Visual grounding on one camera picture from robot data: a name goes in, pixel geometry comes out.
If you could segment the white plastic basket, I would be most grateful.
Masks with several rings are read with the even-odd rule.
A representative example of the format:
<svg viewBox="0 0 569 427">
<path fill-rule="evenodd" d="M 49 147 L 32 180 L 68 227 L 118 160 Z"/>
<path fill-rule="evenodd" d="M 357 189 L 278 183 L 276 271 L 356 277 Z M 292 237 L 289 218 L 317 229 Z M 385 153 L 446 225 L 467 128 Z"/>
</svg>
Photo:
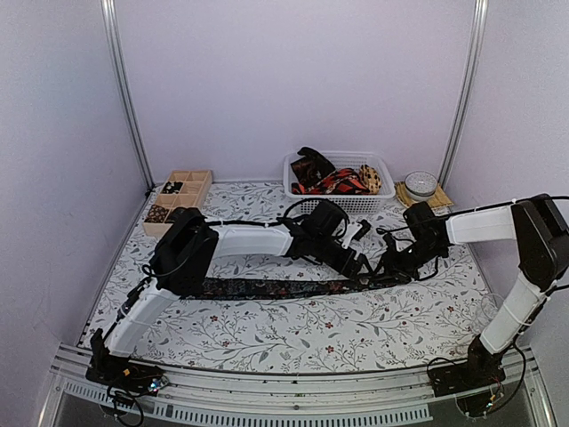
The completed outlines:
<svg viewBox="0 0 569 427">
<path fill-rule="evenodd" d="M 328 199 L 339 205 L 348 214 L 375 214 L 395 195 L 395 183 L 391 177 L 389 169 L 382 159 L 370 152 L 353 151 L 322 151 L 336 169 L 351 168 L 356 172 L 361 165 L 369 165 L 379 175 L 381 187 L 377 195 L 299 195 L 293 194 L 292 186 L 296 183 L 297 177 L 293 173 L 291 163 L 301 158 L 296 152 L 287 154 L 283 164 L 283 186 L 285 195 L 293 202 L 305 200 L 310 197 L 318 199 Z"/>
</svg>

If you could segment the dark floral tie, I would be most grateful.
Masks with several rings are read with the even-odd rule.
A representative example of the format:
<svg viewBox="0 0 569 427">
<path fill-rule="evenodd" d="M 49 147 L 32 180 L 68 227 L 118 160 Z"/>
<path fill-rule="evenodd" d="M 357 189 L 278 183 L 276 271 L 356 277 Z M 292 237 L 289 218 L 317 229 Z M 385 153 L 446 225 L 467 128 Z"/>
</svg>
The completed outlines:
<svg viewBox="0 0 569 427">
<path fill-rule="evenodd" d="M 319 295 L 352 294 L 396 286 L 394 281 L 293 281 L 245 278 L 206 278 L 188 299 L 215 301 L 288 300 Z"/>
</svg>

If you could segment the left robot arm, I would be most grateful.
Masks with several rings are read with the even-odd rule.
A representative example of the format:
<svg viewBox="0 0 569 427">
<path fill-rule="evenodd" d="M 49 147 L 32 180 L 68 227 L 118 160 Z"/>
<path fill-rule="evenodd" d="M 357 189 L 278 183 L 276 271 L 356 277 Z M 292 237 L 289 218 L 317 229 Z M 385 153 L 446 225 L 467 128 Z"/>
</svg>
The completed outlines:
<svg viewBox="0 0 569 427">
<path fill-rule="evenodd" d="M 99 373 L 114 386 L 132 379 L 129 357 L 143 334 L 174 302 L 184 299 L 287 299 L 330 292 L 330 286 L 288 279 L 223 279 L 207 277 L 213 261 L 237 255 L 270 255 L 325 265 L 345 282 L 357 278 L 365 257 L 351 248 L 371 228 L 352 222 L 334 202 L 320 199 L 310 212 L 292 217 L 284 212 L 272 222 L 207 221 L 196 208 L 183 208 L 156 244 L 145 274 L 120 306 L 107 329 L 90 340 Z"/>
</svg>

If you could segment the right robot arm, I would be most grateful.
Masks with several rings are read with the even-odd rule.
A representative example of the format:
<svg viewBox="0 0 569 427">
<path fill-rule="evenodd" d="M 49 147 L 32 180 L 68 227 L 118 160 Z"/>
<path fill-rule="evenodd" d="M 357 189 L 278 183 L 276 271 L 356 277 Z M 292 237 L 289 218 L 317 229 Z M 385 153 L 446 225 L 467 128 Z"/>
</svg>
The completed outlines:
<svg viewBox="0 0 569 427">
<path fill-rule="evenodd" d="M 510 347 L 535 318 L 568 270 L 566 196 L 538 194 L 459 212 L 435 214 L 426 202 L 403 213 L 413 242 L 397 248 L 394 233 L 383 231 L 386 250 L 379 262 L 385 278 L 405 283 L 419 269 L 443 257 L 452 246 L 472 249 L 485 280 L 497 278 L 494 290 L 503 302 L 477 340 L 483 352 L 498 355 Z"/>
</svg>

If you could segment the floral tablecloth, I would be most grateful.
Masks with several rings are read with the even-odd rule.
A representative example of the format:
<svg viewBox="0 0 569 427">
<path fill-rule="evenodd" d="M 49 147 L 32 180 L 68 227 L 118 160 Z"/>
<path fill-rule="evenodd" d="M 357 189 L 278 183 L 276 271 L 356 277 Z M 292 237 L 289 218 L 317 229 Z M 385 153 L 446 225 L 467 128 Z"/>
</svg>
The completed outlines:
<svg viewBox="0 0 569 427">
<path fill-rule="evenodd" d="M 110 326 L 127 293 L 142 279 L 141 265 L 156 239 L 137 221 L 79 346 Z M 211 219 L 271 221 L 293 202 L 278 182 L 214 183 L 203 212 Z M 374 228 L 404 225 L 404 207 L 389 200 L 353 246 L 375 264 L 384 250 Z M 474 334 L 475 305 L 492 291 L 467 246 L 453 246 L 429 281 L 363 293 L 274 301 L 181 301 L 165 310 L 138 342 L 133 356 L 155 363 L 275 374 L 339 373 L 426 365 L 436 357 L 461 359 Z M 214 261 L 213 278 L 339 278 L 326 266 L 265 255 Z"/>
</svg>

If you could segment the dark patterned tie in basket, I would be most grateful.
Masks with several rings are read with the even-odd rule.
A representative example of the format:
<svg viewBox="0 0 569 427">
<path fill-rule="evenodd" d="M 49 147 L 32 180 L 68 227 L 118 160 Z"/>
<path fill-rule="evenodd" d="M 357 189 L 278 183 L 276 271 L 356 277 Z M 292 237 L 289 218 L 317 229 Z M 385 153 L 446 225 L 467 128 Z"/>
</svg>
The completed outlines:
<svg viewBox="0 0 569 427">
<path fill-rule="evenodd" d="M 315 186 L 336 170 L 333 163 L 315 149 L 302 147 L 297 154 L 300 158 L 291 162 L 291 168 L 297 182 L 304 187 Z"/>
</svg>

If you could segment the bamboo coaster mat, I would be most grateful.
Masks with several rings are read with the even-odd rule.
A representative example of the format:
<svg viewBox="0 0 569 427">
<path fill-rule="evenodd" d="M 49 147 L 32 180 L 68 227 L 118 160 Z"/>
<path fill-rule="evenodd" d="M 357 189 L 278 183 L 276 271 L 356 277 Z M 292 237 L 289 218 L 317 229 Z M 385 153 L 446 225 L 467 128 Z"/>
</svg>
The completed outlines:
<svg viewBox="0 0 569 427">
<path fill-rule="evenodd" d="M 403 181 L 395 183 L 395 191 L 396 191 L 397 200 L 405 207 L 410 207 L 411 205 L 423 201 L 427 202 L 429 206 L 433 209 L 450 207 L 453 205 L 453 201 L 446 195 L 446 193 L 443 191 L 440 185 L 437 185 L 435 192 L 429 197 L 422 197 L 422 196 L 418 196 L 417 198 L 411 197 L 407 192 L 405 183 Z"/>
</svg>

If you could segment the yellow spotted tie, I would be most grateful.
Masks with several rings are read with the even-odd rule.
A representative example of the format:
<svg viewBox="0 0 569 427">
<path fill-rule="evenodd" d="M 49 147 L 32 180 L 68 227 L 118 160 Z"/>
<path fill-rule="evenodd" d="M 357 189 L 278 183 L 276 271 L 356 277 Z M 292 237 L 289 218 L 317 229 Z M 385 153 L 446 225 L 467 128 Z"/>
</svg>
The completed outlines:
<svg viewBox="0 0 569 427">
<path fill-rule="evenodd" d="M 359 178 L 370 195 L 379 194 L 382 182 L 376 169 L 369 165 L 361 165 L 359 168 Z"/>
</svg>

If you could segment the ceramic bowl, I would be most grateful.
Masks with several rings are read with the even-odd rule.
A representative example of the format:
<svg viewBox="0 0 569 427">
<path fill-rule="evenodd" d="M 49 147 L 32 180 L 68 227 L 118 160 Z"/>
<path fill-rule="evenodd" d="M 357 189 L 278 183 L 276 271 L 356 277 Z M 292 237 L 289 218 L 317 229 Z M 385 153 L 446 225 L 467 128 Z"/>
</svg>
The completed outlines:
<svg viewBox="0 0 569 427">
<path fill-rule="evenodd" d="M 438 185 L 437 178 L 428 172 L 416 171 L 409 173 L 404 180 L 407 192 L 413 198 L 429 197 Z"/>
</svg>

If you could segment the rolled tie with white dots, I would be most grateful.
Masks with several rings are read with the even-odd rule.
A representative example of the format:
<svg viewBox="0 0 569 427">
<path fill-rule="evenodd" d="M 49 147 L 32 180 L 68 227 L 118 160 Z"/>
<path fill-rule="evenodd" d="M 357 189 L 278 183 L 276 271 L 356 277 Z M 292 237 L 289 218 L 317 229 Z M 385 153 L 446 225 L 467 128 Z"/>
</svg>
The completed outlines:
<svg viewBox="0 0 569 427">
<path fill-rule="evenodd" d="M 183 181 L 167 181 L 164 184 L 161 193 L 166 195 L 179 194 L 183 184 Z"/>
</svg>

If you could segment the rolled brown patterned tie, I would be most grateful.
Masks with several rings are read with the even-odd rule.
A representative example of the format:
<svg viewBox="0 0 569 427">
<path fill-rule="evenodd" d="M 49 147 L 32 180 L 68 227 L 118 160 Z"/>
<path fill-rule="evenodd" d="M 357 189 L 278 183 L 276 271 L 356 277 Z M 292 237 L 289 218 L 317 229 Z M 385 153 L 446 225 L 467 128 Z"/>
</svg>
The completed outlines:
<svg viewBox="0 0 569 427">
<path fill-rule="evenodd" d="M 171 209 L 161 205 L 153 204 L 147 213 L 144 222 L 147 223 L 165 223 Z"/>
</svg>

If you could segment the front aluminium rail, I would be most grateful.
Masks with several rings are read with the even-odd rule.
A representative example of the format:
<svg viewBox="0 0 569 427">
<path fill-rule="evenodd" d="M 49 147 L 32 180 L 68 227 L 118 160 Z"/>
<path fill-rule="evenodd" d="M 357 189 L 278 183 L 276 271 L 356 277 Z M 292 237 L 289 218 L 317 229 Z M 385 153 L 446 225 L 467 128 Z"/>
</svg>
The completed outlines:
<svg viewBox="0 0 569 427">
<path fill-rule="evenodd" d="M 505 379 L 436 395 L 435 365 L 331 375 L 270 375 L 165 366 L 168 384 L 133 402 L 86 378 L 88 350 L 61 345 L 41 426 L 557 426 L 529 349 Z"/>
</svg>

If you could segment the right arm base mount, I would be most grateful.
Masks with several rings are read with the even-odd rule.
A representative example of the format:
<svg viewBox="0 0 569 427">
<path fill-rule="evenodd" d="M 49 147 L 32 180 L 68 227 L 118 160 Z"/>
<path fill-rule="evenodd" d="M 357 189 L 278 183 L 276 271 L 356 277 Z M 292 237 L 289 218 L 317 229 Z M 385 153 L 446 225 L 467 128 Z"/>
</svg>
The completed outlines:
<svg viewBox="0 0 569 427">
<path fill-rule="evenodd" d="M 464 391 L 472 391 L 491 384 L 501 383 L 506 375 L 501 367 L 506 351 L 491 353 L 480 340 L 480 336 L 468 347 L 464 362 L 447 360 L 445 365 L 433 367 L 433 359 L 427 367 L 427 376 L 436 397 L 447 396 Z"/>
</svg>

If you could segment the aluminium frame post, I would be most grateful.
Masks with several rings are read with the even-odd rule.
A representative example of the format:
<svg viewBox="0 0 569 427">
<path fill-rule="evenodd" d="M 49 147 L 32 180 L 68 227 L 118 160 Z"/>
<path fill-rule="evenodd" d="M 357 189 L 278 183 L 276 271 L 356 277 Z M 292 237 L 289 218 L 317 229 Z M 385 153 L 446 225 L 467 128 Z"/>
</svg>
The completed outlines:
<svg viewBox="0 0 569 427">
<path fill-rule="evenodd" d="M 108 42 L 108 50 L 115 73 L 116 85 L 124 112 L 124 118 L 128 132 L 130 134 L 134 155 L 140 168 L 140 173 L 144 181 L 146 191 L 150 192 L 156 186 L 156 184 L 150 169 L 148 154 L 145 150 L 141 137 L 140 126 L 136 116 L 134 102 L 128 82 L 124 54 L 119 34 L 118 19 L 116 15 L 116 2 L 113 0 L 102 0 L 100 2 L 100 5 Z"/>
<path fill-rule="evenodd" d="M 474 2 L 473 19 L 471 23 L 469 46 L 467 50 L 461 90 L 445 149 L 443 163 L 438 177 L 439 184 L 443 189 L 445 189 L 450 182 L 454 161 L 456 160 L 459 151 L 461 134 L 466 123 L 469 101 L 474 87 L 477 67 L 484 43 L 488 4 L 489 2 L 487 0 L 476 0 Z"/>
</svg>

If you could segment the left aluminium frame post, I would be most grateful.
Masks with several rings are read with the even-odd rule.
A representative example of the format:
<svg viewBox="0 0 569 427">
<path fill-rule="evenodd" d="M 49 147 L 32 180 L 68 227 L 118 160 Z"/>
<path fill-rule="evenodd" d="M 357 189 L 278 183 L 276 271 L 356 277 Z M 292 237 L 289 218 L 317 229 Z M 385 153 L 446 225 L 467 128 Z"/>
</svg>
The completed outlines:
<svg viewBox="0 0 569 427">
<path fill-rule="evenodd" d="M 108 42 L 108 50 L 115 73 L 116 85 L 124 112 L 124 118 L 128 132 L 130 134 L 134 155 L 140 168 L 140 173 L 144 181 L 146 191 L 150 192 L 156 186 L 156 184 L 150 169 L 148 154 L 145 150 L 141 137 L 140 126 L 136 116 L 134 102 L 128 82 L 124 54 L 119 34 L 118 19 L 116 15 L 116 2 L 113 0 L 102 0 L 100 2 L 100 5 Z"/>
</svg>

